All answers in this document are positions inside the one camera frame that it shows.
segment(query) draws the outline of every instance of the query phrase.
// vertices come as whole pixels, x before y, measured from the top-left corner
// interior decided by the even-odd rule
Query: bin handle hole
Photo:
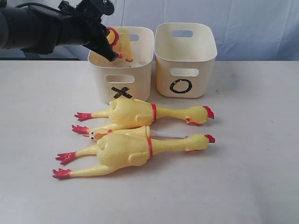
[[[172,68],[172,69],[170,69],[170,73],[173,76],[196,77],[199,75],[199,70],[198,69],[186,69],[186,68]]]
[[[135,77],[131,75],[106,75],[105,80],[109,83],[133,83]]]
[[[139,41],[139,36],[137,34],[130,34],[130,41],[131,42]]]
[[[191,30],[173,30],[171,33],[173,37],[192,37],[193,32]]]

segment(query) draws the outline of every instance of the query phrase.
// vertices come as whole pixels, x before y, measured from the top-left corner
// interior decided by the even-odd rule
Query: black cable
[[[20,4],[20,5],[17,5],[16,8],[22,8],[24,6],[40,6],[40,7],[46,8],[48,10],[54,11],[56,13],[60,13],[60,14],[63,14],[63,15],[69,15],[69,16],[75,16],[74,14],[65,13],[65,12],[59,11],[58,9],[54,9],[50,6],[46,6],[46,5],[43,5],[41,3],[35,3],[35,2],[23,3],[23,4]]]

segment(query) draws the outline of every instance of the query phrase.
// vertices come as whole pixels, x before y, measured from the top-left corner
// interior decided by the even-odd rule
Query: letter x
[[[124,97],[126,98],[131,98],[132,96],[128,93],[126,93],[126,91],[129,90],[128,87],[123,87],[121,90],[115,88],[115,87],[112,87],[111,88],[113,91],[117,92],[116,95],[114,96],[115,99],[117,99],[118,97],[120,97],[121,95],[123,95]]]

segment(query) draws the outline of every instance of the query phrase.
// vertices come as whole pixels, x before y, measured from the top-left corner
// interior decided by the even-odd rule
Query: white backdrop
[[[8,0],[9,6],[28,0]],[[35,0],[57,8],[60,0]],[[69,0],[75,5],[80,0]],[[217,60],[298,60],[299,0],[113,0],[115,13],[103,17],[107,26],[152,29],[164,22],[198,22],[215,36]],[[81,46],[57,47],[42,57],[86,60]],[[18,50],[0,51],[0,57],[20,56]]]

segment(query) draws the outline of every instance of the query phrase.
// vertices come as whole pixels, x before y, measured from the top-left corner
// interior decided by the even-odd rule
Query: plastic basket
[[[105,103],[119,97],[143,101],[150,97],[154,33],[144,27],[123,28],[131,34],[133,62],[119,58],[110,62],[93,51],[88,55],[99,98]]]
[[[166,97],[204,95],[217,48],[209,27],[199,23],[164,23],[157,27],[157,90]]]

